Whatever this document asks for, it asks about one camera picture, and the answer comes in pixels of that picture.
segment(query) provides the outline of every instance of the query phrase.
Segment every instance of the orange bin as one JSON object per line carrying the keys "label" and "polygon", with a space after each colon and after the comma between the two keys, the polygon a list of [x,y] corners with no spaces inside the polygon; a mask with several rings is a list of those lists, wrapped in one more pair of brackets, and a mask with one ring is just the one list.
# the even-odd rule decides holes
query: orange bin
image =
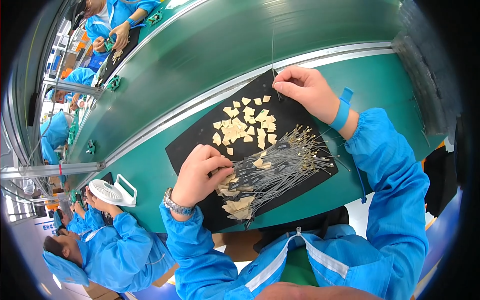
{"label": "orange bin", "polygon": [[75,49],[75,52],[80,51],[80,49],[85,48],[85,43],[79,42],[77,48]]}
{"label": "orange bin", "polygon": [[61,79],[67,78],[67,76],[70,75],[71,72],[72,72],[72,69],[67,68],[65,71],[61,73]]}
{"label": "orange bin", "polygon": [[81,40],[88,41],[88,35],[87,32],[85,31],[84,34],[82,35]]}

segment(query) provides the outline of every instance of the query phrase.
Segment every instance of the window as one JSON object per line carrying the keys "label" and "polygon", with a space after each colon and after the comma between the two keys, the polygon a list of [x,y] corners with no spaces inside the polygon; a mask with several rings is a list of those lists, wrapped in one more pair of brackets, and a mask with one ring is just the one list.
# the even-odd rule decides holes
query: window
{"label": "window", "polygon": [[30,206],[27,203],[24,203],[24,209],[26,212],[26,217],[30,216]]}
{"label": "window", "polygon": [[5,202],[7,204],[8,214],[10,215],[10,222],[16,221],[17,216],[12,216],[15,213],[15,209],[13,208],[13,201],[9,195],[5,195]]}

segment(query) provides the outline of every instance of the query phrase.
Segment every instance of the factory worker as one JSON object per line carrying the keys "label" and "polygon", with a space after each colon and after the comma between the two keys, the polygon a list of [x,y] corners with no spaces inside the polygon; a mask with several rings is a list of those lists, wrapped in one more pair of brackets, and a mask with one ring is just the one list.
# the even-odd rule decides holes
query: factory worker
{"label": "factory worker", "polygon": [[75,5],[70,8],[65,18],[73,20],[73,29],[79,23],[75,20],[87,19],[85,30],[92,39],[94,53],[99,55],[105,52],[104,40],[113,34],[117,37],[112,49],[123,49],[128,43],[130,29],[159,4],[160,1],[156,0],[140,0],[132,4],[120,0],[82,0],[76,9]]}
{"label": "factory worker", "polygon": [[149,287],[174,264],[165,244],[118,206],[107,204],[87,190],[88,202],[109,213],[113,226],[89,234],[86,241],[70,236],[46,237],[43,258],[63,282],[88,286],[88,280],[115,292],[135,292]]}
{"label": "factory worker", "polygon": [[[77,68],[73,70],[65,79],[64,81],[71,82],[74,84],[85,84],[88,86],[92,85],[93,78],[95,77],[95,72],[92,69],[89,68]],[[59,91],[55,93],[54,99],[56,102],[59,102],[60,100],[63,99],[67,94],[70,94],[70,92],[67,91]],[[47,92],[47,98],[51,99],[53,95],[53,89]],[[72,110],[75,110],[78,108],[76,106],[78,99],[80,98],[80,94],[76,93],[73,95],[71,102],[72,102]]]}
{"label": "factory worker", "polygon": [[70,209],[73,211],[72,220],[67,220],[65,224],[64,222],[61,222],[60,226],[57,226],[58,223],[55,224],[54,222],[54,225],[57,228],[57,235],[67,235],[74,238],[78,237],[79,239],[85,241],[92,231],[105,226],[102,213],[98,209],[93,208],[91,205],[88,205],[88,210],[85,211],[80,206],[79,202],[75,202],[75,204],[70,206]]}
{"label": "factory worker", "polygon": [[[73,115],[60,111],[53,115],[51,121],[46,120],[45,123],[40,126],[40,134],[43,134],[41,141],[42,156],[48,161],[48,164],[59,164],[55,149],[67,141],[73,119]],[[65,175],[60,175],[59,179],[62,183],[65,183]]]}
{"label": "factory worker", "polygon": [[[203,300],[319,299],[320,295],[322,299],[410,299],[428,250],[423,199],[429,180],[405,137],[383,109],[359,114],[341,104],[316,70],[288,67],[277,75],[273,87],[347,140],[346,150],[367,173],[375,191],[367,239],[347,224],[329,226],[322,238],[298,227],[266,245],[238,274],[227,255],[213,250],[212,234],[202,226],[204,216],[196,206],[233,172],[232,162],[209,145],[197,145],[160,205],[167,246],[180,265],[175,273],[179,296]],[[207,174],[219,167],[227,168],[209,178]],[[303,253],[292,257],[295,251]],[[298,276],[290,276],[296,282],[279,282],[293,266],[301,270]]]}

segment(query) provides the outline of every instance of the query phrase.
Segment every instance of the blue cap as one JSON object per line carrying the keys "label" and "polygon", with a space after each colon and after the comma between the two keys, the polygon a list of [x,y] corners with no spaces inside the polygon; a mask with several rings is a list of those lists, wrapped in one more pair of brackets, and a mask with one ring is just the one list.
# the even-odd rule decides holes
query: blue cap
{"label": "blue cap", "polygon": [[56,256],[48,251],[43,251],[42,257],[50,272],[52,272],[52,274],[54,274],[58,280],[67,283],[81,284],[84,286],[90,285],[85,271],[71,261]]}
{"label": "blue cap", "polygon": [[53,96],[53,89],[49,90],[46,94],[45,94],[45,98],[47,100],[51,100],[52,99],[52,96]]}
{"label": "blue cap", "polygon": [[53,213],[53,226],[55,226],[55,228],[58,229],[60,227],[60,225],[62,225],[62,223],[61,223],[61,220],[60,220],[59,211],[56,210]]}

